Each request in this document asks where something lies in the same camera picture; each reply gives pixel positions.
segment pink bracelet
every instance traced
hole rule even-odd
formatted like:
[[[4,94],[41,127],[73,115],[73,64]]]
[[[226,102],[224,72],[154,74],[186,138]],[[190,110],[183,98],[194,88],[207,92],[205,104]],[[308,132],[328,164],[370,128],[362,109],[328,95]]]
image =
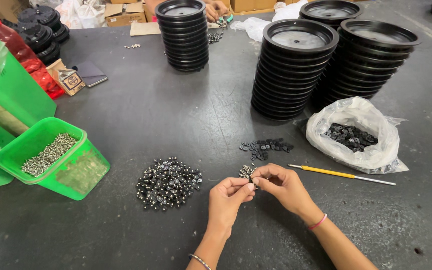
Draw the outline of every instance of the pink bracelet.
[[[310,226],[308,227],[309,230],[313,230],[314,228],[318,227],[319,225],[321,225],[321,223],[323,223],[323,221],[325,221],[325,219],[327,218],[328,214],[324,214],[324,217],[321,219],[320,222],[318,222],[316,225]]]

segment gray table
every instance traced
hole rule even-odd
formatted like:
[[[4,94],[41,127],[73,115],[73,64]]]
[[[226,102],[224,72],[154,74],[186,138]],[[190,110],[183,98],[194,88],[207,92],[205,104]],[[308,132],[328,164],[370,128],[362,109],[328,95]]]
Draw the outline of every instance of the gray table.
[[[422,40],[372,99],[383,114],[409,120],[399,126],[399,158],[410,171],[373,176],[397,186],[298,171],[319,207],[380,269],[432,269],[430,3],[362,2],[363,18],[414,29]],[[135,43],[141,47],[124,48]],[[242,141],[283,137],[295,149],[272,152],[268,162],[358,173],[313,148],[291,122],[250,108],[259,44],[245,32],[225,31],[200,72],[174,71],[163,51],[159,35],[130,37],[129,27],[71,31],[64,63],[92,60],[109,79],[58,99],[56,116],[87,131],[111,170],[82,201],[17,180],[0,187],[0,269],[184,269],[205,232],[208,191],[251,163]],[[181,209],[144,212],[137,178],[168,156],[200,167],[202,189]],[[218,267],[332,268],[315,237],[265,192],[241,206]]]

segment bangle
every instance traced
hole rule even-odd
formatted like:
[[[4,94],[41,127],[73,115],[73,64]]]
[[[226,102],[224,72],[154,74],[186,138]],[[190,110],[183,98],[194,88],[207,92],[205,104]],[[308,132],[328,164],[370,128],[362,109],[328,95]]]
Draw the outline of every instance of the bangle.
[[[318,227],[319,225],[321,225],[321,223],[323,223],[323,221],[325,221],[325,219],[327,218],[328,214],[324,214],[324,217],[321,219],[320,222],[318,222],[316,225],[313,226],[309,226],[308,229],[309,230],[313,230],[314,228]]]
[[[197,261],[199,261],[204,267],[206,267],[207,270],[211,270],[211,268],[206,264],[206,262],[204,262],[203,260],[201,260],[198,256],[196,256],[195,254],[188,254],[189,256],[189,260],[191,260],[192,258],[195,258]]]

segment red plastic bottle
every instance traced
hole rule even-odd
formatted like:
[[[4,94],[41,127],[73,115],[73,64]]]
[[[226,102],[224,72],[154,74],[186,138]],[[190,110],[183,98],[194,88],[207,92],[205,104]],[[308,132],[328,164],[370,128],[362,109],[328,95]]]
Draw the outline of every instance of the red plastic bottle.
[[[15,30],[3,25],[0,21],[0,40],[6,43],[9,52],[18,60],[24,69],[33,77],[39,86],[53,100],[64,94],[64,90],[51,77],[46,66],[28,47]]]

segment white plastic bag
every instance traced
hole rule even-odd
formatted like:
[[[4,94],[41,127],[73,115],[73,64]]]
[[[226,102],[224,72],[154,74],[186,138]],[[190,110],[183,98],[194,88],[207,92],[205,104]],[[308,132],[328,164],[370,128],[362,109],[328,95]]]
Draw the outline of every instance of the white plastic bag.
[[[272,22],[285,19],[298,19],[300,17],[301,7],[308,3],[308,0],[301,0],[297,3],[289,4],[287,6],[283,3],[285,7],[282,7],[282,5],[277,6],[279,3],[282,2],[277,2],[274,5],[274,11],[276,12],[276,15],[274,15]]]
[[[389,174],[409,171],[398,159],[399,135],[397,125],[405,119],[384,116],[367,99],[345,98],[313,114],[306,125],[306,138],[315,148],[363,173]],[[332,123],[356,126],[378,138],[378,143],[367,146],[364,152],[351,151],[325,134]]]
[[[100,0],[83,1],[83,4],[76,8],[83,28],[104,28],[108,23],[104,19],[105,5],[100,4]]]
[[[55,9],[61,15],[61,23],[69,27],[69,29],[81,29],[83,24],[76,9],[81,7],[82,4],[82,0],[64,0],[62,4],[58,5]]]
[[[55,7],[61,5],[63,3],[63,0],[29,0],[29,3],[33,8],[40,5],[48,6],[54,9]]]
[[[286,5],[283,2],[277,2],[274,4],[274,10],[276,15],[273,17],[273,22],[283,19],[298,19],[300,16],[301,7],[308,3],[308,0],[301,0],[297,3]],[[252,40],[262,41],[263,40],[263,29],[270,23],[270,21],[261,20],[259,18],[250,17],[246,21],[233,21],[230,27],[233,30],[246,30],[248,36]]]
[[[263,29],[270,23],[270,21],[261,20],[260,18],[251,17],[246,21],[233,21],[230,25],[234,30],[246,30],[248,36],[256,41],[263,40]]]

